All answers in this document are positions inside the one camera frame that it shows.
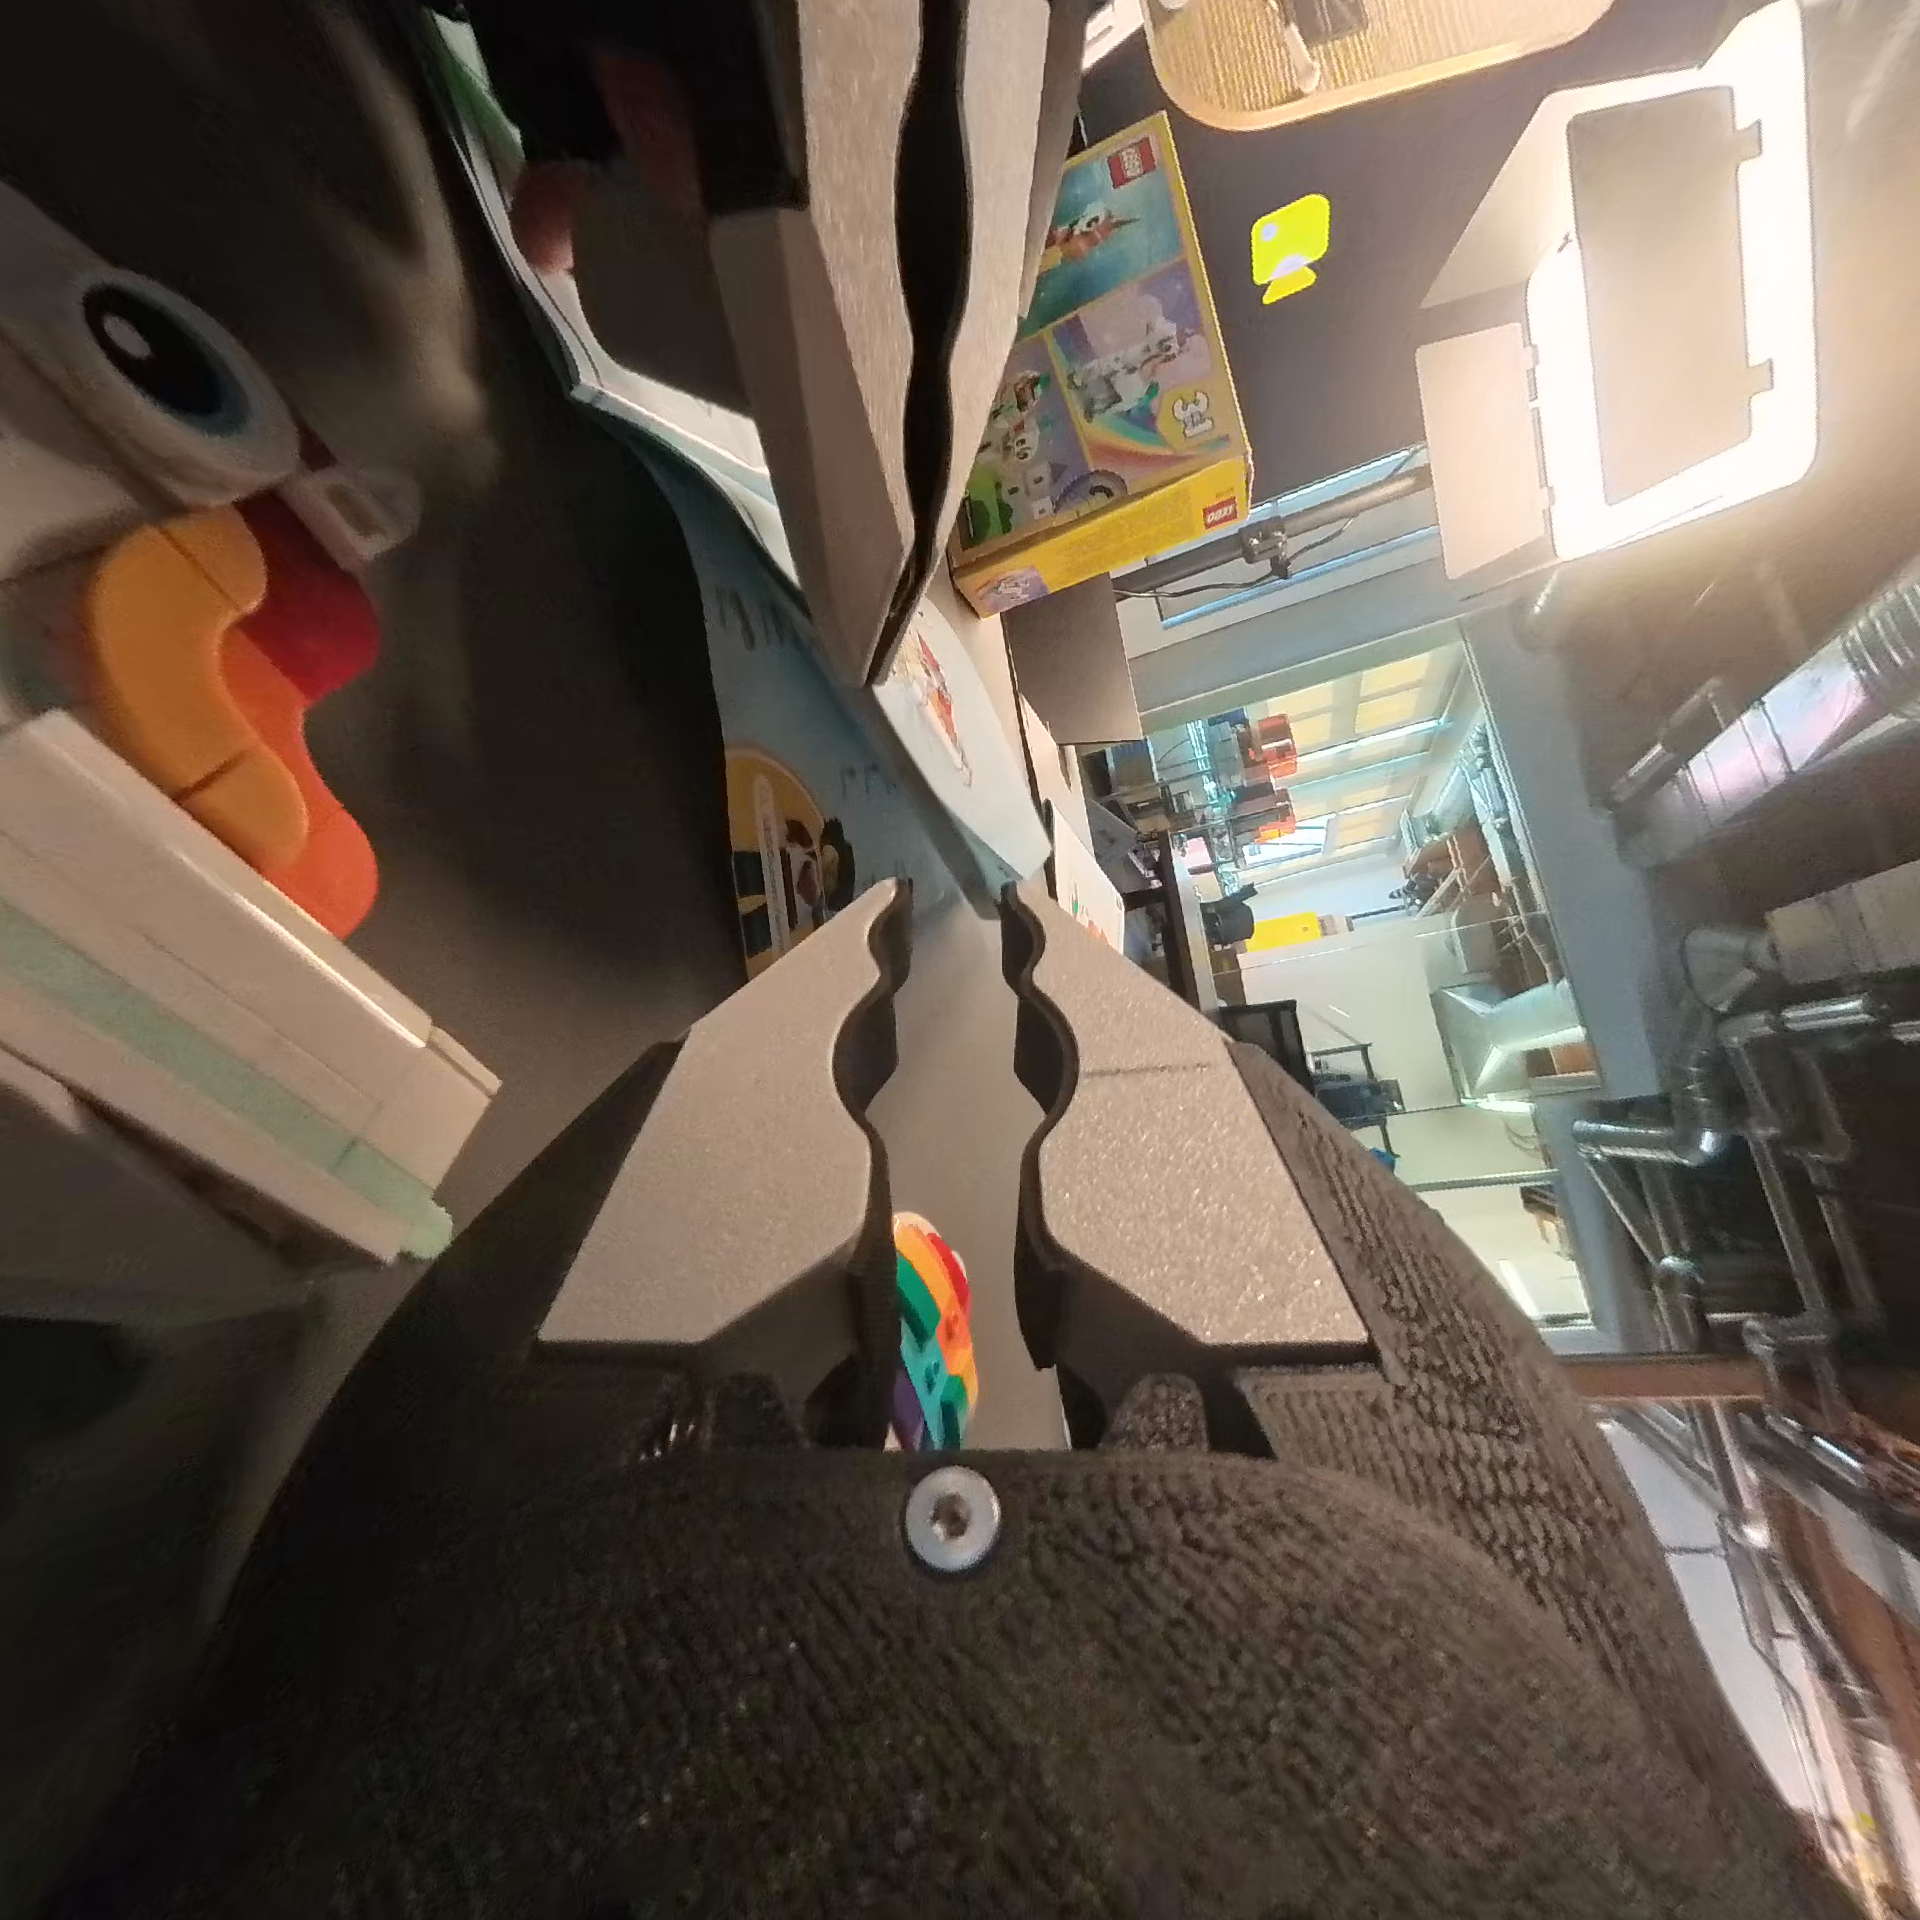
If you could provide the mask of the cluster of metal ceiling pipes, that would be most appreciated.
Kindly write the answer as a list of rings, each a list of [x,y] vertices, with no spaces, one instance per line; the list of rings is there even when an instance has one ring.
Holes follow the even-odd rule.
[[[1669,1092],[1570,1131],[1576,1165],[1635,1249],[1678,1345],[1708,1319],[1784,1317],[1917,1341],[1917,969],[1708,1017]],[[1713,1279],[1713,1201],[1758,1191],[1768,1278]]]

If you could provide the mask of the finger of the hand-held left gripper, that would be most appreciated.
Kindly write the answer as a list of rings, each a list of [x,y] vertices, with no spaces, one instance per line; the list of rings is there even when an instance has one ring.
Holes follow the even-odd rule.
[[[912,326],[912,534],[882,666],[956,525],[975,440],[1040,277],[1084,72],[1086,5],[925,5],[898,154],[898,265]]]
[[[927,5],[711,5],[710,260],[831,671],[891,661],[925,536],[903,216],[944,201]]]

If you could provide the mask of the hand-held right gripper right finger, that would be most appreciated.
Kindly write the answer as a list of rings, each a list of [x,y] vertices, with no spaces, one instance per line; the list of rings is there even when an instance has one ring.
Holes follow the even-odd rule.
[[[1045,887],[998,896],[1017,1077],[1040,1103],[1017,1198],[1017,1311],[1093,1450],[1148,1379],[1200,1396],[1203,1440],[1264,1450],[1253,1373],[1379,1363],[1225,1033]]]

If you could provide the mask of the booklet with colourful cover picture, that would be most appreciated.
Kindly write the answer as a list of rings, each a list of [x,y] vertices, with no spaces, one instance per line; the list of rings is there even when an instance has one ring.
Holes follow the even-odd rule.
[[[922,607],[901,634],[875,706],[918,775],[956,808],[979,789],[996,745],[996,715],[949,621]]]

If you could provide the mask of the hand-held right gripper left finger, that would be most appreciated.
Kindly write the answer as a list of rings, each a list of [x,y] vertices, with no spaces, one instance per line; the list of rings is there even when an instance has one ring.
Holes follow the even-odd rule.
[[[882,878],[698,1019],[564,1267],[538,1350],[764,1379],[878,1448],[898,1373],[888,1155],[915,887]]]

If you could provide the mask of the lit studio light panel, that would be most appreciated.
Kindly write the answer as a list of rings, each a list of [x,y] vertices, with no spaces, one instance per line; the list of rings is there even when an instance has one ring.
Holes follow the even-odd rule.
[[[1799,485],[1818,448],[1810,47],[1549,95],[1427,291],[1444,567],[1508,583]]]

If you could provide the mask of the ribbed silver ventilation duct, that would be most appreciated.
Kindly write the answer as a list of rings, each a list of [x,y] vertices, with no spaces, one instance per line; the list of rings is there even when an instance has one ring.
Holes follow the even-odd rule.
[[[1871,998],[1917,1043],[1917,862],[1834,886],[1768,915],[1789,990]]]
[[[1669,713],[1606,789],[1631,869],[1676,867],[1752,823],[1813,775],[1917,727],[1917,565],[1859,603],[1780,682],[1738,701],[1720,681]]]

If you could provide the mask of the light blue instruction booklet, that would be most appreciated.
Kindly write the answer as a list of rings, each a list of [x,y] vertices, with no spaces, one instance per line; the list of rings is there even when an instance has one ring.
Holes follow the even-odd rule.
[[[996,708],[988,775],[955,808],[909,761],[875,689],[831,676],[771,485],[727,443],[724,412],[618,366],[592,341],[573,284],[521,265],[505,221],[519,136],[446,47],[440,82],[468,181],[558,353],[561,388],[640,459],[685,540],[724,747],[749,974],[764,974],[878,878],[901,878],[918,905],[940,907],[960,896],[996,900],[1003,886],[1041,874],[1053,835]]]

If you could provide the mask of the white lego unicorn model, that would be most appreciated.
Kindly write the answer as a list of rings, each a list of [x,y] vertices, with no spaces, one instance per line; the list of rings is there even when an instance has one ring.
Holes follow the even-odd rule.
[[[380,1265],[446,1249],[499,1092],[348,952],[380,862],[309,747],[416,530],[409,475],[4,185],[4,1046]]]

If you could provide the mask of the black light stand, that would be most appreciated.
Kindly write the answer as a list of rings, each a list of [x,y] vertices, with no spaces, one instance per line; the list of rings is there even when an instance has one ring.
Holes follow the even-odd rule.
[[[1279,511],[1279,503],[1269,499],[1260,506],[1260,513],[1252,513],[1243,524],[1235,524],[1225,534],[1182,541],[1161,559],[1140,562],[1126,575],[1117,575],[1115,588],[1123,597],[1161,597],[1231,562],[1264,567],[1266,583],[1289,583],[1295,555],[1302,555],[1315,540],[1339,540],[1362,515],[1398,506],[1417,492],[1429,492],[1429,485],[1427,443],[1413,443],[1387,459],[1375,479],[1300,511]]]

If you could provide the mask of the yellow lego set box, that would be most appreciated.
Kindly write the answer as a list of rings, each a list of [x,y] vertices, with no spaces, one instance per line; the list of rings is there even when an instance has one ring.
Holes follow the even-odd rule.
[[[1156,110],[1068,157],[947,565],[982,616],[1119,575],[1252,511],[1252,440]]]

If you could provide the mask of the yellow wall sticker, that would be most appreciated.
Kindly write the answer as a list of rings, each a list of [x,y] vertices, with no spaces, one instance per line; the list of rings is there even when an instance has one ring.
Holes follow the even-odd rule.
[[[1324,192],[1295,196],[1253,219],[1252,282],[1260,291],[1260,303],[1279,303],[1311,291],[1330,241],[1333,203]]]

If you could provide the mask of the person's left hand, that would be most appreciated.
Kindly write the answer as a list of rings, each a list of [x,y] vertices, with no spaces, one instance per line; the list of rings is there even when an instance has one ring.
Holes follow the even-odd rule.
[[[576,227],[592,185],[595,168],[585,160],[525,160],[519,168],[511,232],[537,276],[576,276]]]

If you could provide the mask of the rainbow lego piece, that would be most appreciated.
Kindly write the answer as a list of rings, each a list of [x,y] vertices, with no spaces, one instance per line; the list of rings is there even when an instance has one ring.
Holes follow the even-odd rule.
[[[918,1211],[895,1211],[898,1373],[888,1448],[956,1454],[979,1403],[974,1284],[956,1249]]]

